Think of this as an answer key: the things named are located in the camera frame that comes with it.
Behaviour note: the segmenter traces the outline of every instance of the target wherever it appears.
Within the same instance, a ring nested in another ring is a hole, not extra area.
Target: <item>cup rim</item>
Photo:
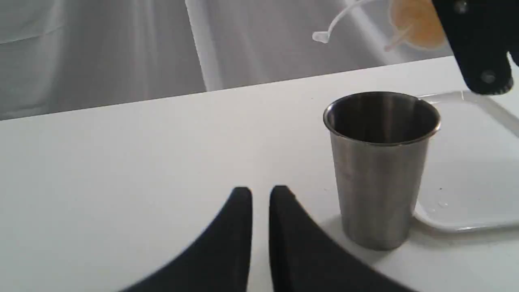
[[[330,124],[330,121],[328,119],[328,116],[329,116],[330,112],[333,110],[333,108],[338,103],[340,103],[341,101],[343,101],[345,99],[353,98],[353,97],[356,97],[356,96],[359,96],[359,95],[366,95],[366,94],[386,94],[386,95],[390,94],[390,95],[400,95],[400,96],[405,96],[405,97],[411,97],[413,99],[416,99],[417,102],[420,102],[420,103],[424,104],[425,107],[429,108],[432,111],[432,113],[434,114],[434,116],[436,117],[436,119],[438,120],[438,122],[436,123],[436,126],[434,128],[432,128],[430,131],[428,131],[425,135],[422,135],[422,136],[420,136],[418,138],[415,138],[413,140],[402,141],[402,142],[395,142],[395,143],[367,142],[367,141],[362,141],[362,140],[350,138],[348,136],[345,136],[345,135],[337,132],[332,127],[332,125]],[[436,134],[440,130],[440,126],[441,126],[441,123],[442,123],[440,113],[430,103],[428,103],[425,100],[420,99],[420,98],[418,98],[416,96],[412,96],[412,95],[408,95],[408,94],[403,94],[403,93],[399,93],[399,92],[392,92],[392,91],[366,91],[366,92],[358,92],[356,94],[351,94],[351,95],[347,95],[347,96],[341,97],[341,98],[335,100],[334,102],[330,103],[330,105],[328,105],[326,107],[326,109],[323,112],[323,122],[324,122],[325,126],[328,128],[328,130],[333,135],[335,135],[337,137],[340,137],[342,139],[345,139],[345,140],[348,140],[348,141],[351,141],[351,142],[360,143],[360,144],[364,144],[364,145],[377,146],[377,147],[398,147],[398,146],[410,145],[410,144],[415,144],[415,143],[421,142],[423,140],[429,139],[432,136],[434,136],[434,134]]]

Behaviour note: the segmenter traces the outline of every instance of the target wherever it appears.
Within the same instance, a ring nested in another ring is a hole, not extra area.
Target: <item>white tray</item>
[[[519,225],[519,119],[490,97],[422,97],[442,117],[431,139],[415,217],[443,232]]]

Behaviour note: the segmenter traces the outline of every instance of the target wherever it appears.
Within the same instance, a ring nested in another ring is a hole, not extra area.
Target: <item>stainless steel cup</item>
[[[409,234],[440,114],[413,96],[364,92],[336,100],[323,119],[346,235],[370,249],[399,247]]]

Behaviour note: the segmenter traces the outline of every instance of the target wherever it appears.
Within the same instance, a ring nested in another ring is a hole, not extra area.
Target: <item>table surface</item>
[[[402,247],[381,253],[340,230],[324,108],[359,91],[462,89],[447,57],[3,121],[0,290],[122,289],[178,255],[231,189],[246,185],[254,197],[249,291],[269,291],[268,198],[286,184],[332,238],[409,287],[515,291],[518,231],[452,237],[415,228]],[[498,100],[519,115],[517,99]]]

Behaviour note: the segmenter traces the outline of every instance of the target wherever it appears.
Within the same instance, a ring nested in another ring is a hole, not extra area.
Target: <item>curtain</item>
[[[324,44],[355,0],[0,0],[0,120],[450,54],[430,0],[362,1]]]

